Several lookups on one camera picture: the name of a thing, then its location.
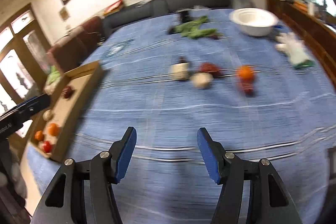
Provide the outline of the small orange mandarin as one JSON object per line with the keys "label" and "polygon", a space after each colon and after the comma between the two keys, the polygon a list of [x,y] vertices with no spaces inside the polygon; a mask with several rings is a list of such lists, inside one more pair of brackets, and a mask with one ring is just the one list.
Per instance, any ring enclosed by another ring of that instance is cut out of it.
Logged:
{"label": "small orange mandarin", "polygon": [[34,139],[36,141],[44,141],[45,135],[44,135],[43,131],[42,130],[37,131],[34,135]]}

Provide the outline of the large orange mandarin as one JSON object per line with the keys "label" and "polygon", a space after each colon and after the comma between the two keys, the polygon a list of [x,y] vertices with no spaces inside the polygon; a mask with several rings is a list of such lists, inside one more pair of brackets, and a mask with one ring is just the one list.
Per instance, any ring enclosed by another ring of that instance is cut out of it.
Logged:
{"label": "large orange mandarin", "polygon": [[50,136],[54,136],[54,137],[57,137],[58,134],[60,132],[60,127],[57,123],[50,123],[48,126],[47,126],[47,133],[50,135]]}

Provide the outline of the red tomato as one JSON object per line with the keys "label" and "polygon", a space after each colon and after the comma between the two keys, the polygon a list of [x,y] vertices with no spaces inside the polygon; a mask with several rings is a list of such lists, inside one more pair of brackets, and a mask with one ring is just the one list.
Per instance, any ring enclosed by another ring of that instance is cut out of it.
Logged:
{"label": "red tomato", "polygon": [[52,147],[53,147],[53,145],[52,145],[49,141],[47,141],[47,140],[45,140],[45,141],[42,143],[42,150],[43,150],[45,153],[51,153],[51,151],[52,151]]}

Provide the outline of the red jujube date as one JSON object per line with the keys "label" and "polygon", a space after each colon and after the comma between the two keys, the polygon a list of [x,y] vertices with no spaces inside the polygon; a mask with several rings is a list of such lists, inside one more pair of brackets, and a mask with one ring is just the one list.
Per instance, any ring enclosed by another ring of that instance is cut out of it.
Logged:
{"label": "red jujube date", "polygon": [[72,86],[66,85],[63,90],[62,90],[62,96],[64,99],[69,99],[71,98],[71,96],[74,93],[74,89],[72,88]]}
{"label": "red jujube date", "polygon": [[221,77],[221,68],[213,63],[202,63],[199,66],[199,71],[202,73],[209,73],[213,78]]}
{"label": "red jujube date", "polygon": [[246,96],[254,96],[254,89],[253,89],[253,85],[250,82],[246,82],[246,81],[239,81],[238,82],[238,87],[241,90],[241,92],[243,94],[245,94]]}

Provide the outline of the dark plum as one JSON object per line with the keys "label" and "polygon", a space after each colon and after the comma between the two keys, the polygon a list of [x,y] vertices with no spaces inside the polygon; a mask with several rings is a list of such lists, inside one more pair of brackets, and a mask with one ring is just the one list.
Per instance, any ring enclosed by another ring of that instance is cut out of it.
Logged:
{"label": "dark plum", "polygon": [[179,57],[179,63],[187,63],[186,59],[184,57]]}

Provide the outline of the cardboard tray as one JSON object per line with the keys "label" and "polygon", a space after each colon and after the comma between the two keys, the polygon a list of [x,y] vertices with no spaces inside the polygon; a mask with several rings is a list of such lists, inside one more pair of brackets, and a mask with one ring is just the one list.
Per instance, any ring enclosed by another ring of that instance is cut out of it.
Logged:
{"label": "cardboard tray", "polygon": [[[45,111],[43,110],[38,114],[31,126],[32,135],[30,136],[30,143],[41,155],[57,162],[63,160],[77,119],[103,74],[103,69],[98,61],[82,65],[64,73],[55,91],[51,94],[49,109],[54,112],[53,118],[48,122],[44,121],[43,113]],[[72,86],[75,90],[69,99],[64,99],[62,96],[62,90],[66,85]],[[50,123],[57,123],[59,125],[60,132],[57,137],[50,136],[47,133],[47,126]],[[34,139],[35,133],[39,130],[43,131],[45,140],[53,145],[51,153],[45,153],[42,150],[42,142]]]}

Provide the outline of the green and beige blankets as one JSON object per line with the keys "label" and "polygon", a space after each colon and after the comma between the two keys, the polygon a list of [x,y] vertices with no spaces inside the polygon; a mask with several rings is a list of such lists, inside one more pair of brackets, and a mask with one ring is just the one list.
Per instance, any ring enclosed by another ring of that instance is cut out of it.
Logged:
{"label": "green and beige blankets", "polygon": [[51,95],[55,91],[61,78],[62,78],[62,75],[60,74],[60,72],[57,70],[57,68],[54,65],[52,65],[50,74],[47,76],[46,83],[43,89],[44,92],[47,93],[48,95]]}

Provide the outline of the wooden glass door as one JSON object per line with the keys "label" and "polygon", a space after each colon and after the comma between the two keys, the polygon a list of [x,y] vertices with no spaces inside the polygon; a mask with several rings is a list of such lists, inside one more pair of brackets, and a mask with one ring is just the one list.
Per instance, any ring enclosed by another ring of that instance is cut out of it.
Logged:
{"label": "wooden glass door", "polygon": [[1,23],[1,113],[43,93],[50,47],[30,3]]}

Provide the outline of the blue plaid tablecloth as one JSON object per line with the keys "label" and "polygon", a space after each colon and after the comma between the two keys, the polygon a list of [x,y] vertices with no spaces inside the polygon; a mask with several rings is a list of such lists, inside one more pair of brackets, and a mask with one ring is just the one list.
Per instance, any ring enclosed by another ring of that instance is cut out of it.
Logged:
{"label": "blue plaid tablecloth", "polygon": [[[167,29],[176,15],[120,28],[90,57],[104,77],[84,106],[67,157],[91,159],[130,126],[137,145],[124,179],[113,188],[124,223],[209,223],[221,192],[197,145],[205,127],[241,159],[268,158],[303,223],[314,223],[329,180],[327,150],[335,145],[335,90],[323,68],[296,70],[274,41],[243,35],[229,10],[199,10],[222,38],[192,40]],[[189,79],[171,78],[184,57]],[[190,77],[202,63],[221,68],[209,88]],[[254,96],[238,87],[236,69],[250,66]]]}

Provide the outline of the green leafy vegetable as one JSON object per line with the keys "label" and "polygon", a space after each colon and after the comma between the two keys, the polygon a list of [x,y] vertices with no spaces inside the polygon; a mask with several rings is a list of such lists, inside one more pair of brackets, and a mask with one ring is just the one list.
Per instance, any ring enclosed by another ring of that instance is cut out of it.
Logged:
{"label": "green leafy vegetable", "polygon": [[218,32],[216,28],[200,29],[200,26],[202,24],[208,22],[209,17],[203,15],[192,21],[172,26],[168,29],[167,33],[169,35],[181,34],[181,37],[188,37],[191,39],[199,39],[199,38],[212,38],[216,40],[220,39],[222,37],[222,34]]}

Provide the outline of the white knit glove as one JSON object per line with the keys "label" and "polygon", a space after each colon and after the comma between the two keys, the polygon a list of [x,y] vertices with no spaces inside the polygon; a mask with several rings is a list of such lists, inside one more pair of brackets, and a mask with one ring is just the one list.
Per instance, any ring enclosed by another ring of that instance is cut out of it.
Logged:
{"label": "white knit glove", "polygon": [[314,61],[307,54],[302,40],[297,39],[293,32],[280,33],[276,36],[276,42],[276,50],[286,54],[294,69],[304,69],[314,65]]}

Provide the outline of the white bowl stack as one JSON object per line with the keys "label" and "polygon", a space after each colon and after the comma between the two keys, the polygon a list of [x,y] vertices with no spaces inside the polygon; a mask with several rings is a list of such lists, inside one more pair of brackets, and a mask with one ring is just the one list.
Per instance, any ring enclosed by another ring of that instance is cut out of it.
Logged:
{"label": "white bowl stack", "polygon": [[229,17],[242,33],[253,37],[269,35],[278,24],[278,17],[275,14],[258,8],[237,9],[232,11]]}

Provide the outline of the small black device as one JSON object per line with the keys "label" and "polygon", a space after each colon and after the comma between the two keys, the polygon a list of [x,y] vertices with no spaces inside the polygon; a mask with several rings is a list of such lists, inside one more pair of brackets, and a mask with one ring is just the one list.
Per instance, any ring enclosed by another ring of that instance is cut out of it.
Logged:
{"label": "small black device", "polygon": [[192,21],[192,17],[190,16],[190,11],[188,9],[184,9],[178,12],[179,15],[179,23],[184,24]]}

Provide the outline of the black leather sofa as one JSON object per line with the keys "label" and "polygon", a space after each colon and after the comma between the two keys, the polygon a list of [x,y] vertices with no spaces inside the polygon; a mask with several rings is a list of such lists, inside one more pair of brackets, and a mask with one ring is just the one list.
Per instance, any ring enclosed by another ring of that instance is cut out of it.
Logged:
{"label": "black leather sofa", "polygon": [[232,7],[231,0],[151,0],[146,4],[135,3],[123,7],[120,11],[106,16],[103,21],[105,38],[109,38],[118,29],[147,18],[173,14],[179,10],[204,6],[211,9]]}

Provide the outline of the wooden cabinet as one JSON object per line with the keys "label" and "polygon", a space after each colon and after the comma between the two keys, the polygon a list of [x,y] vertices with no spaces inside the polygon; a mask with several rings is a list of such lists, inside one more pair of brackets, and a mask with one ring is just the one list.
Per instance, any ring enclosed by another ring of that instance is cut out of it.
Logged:
{"label": "wooden cabinet", "polygon": [[286,1],[266,0],[267,8],[284,21],[313,52],[335,84],[335,33],[307,12]]}

